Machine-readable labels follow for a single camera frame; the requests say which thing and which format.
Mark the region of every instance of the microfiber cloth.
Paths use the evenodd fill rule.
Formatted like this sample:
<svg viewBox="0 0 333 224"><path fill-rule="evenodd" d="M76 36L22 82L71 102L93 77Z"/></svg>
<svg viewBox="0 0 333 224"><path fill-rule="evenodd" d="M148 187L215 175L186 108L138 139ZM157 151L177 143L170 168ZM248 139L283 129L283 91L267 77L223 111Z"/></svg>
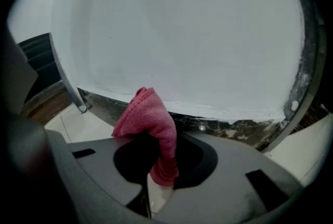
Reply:
<svg viewBox="0 0 333 224"><path fill-rule="evenodd" d="M176 126L161 98L153 88L141 88L118 120L112 136L146 132L159 139L160 155L150 171L153 181L172 186L178 177Z"/></svg>

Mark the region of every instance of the white floor tile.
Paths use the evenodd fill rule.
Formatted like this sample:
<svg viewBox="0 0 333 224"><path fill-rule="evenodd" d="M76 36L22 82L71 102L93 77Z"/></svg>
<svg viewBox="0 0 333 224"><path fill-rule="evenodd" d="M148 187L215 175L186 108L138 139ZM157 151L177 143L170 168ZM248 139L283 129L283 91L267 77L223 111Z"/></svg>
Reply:
<svg viewBox="0 0 333 224"><path fill-rule="evenodd" d="M69 111L73 110L74 108L77 109L77 107L74 104L67 106L63 111L60 112L61 116L63 117L64 115L66 115Z"/></svg>
<svg viewBox="0 0 333 224"><path fill-rule="evenodd" d="M156 184L150 174L148 174L147 183L150 210L152 213L156 214L170 199L173 193L173 187L164 187Z"/></svg>
<svg viewBox="0 0 333 224"><path fill-rule="evenodd" d="M71 143L71 141L70 141L70 139L69 139L69 137L67 135L66 129L65 129L63 123L62 123L62 120L61 120L60 116L59 116L59 118L57 118L57 120L54 123L52 123L51 126L49 126L49 127L44 126L44 127L47 130L58 131L59 133L62 134L62 136L65 139L66 143Z"/></svg>
<svg viewBox="0 0 333 224"><path fill-rule="evenodd" d="M286 137L265 154L287 169L304 185L310 184L319 172L331 142L333 114Z"/></svg>
<svg viewBox="0 0 333 224"><path fill-rule="evenodd" d="M82 114L75 106L60 113L72 142L84 142L111 137L113 127L97 118L90 111Z"/></svg>
<svg viewBox="0 0 333 224"><path fill-rule="evenodd" d="M54 123L56 123L56 121L57 120L59 120L60 119L60 113L59 114L57 114L57 115L55 115L54 117L53 117L53 119L51 119L48 123L46 123L45 125L44 125L44 128L45 129L49 129L49 127L51 127Z"/></svg>

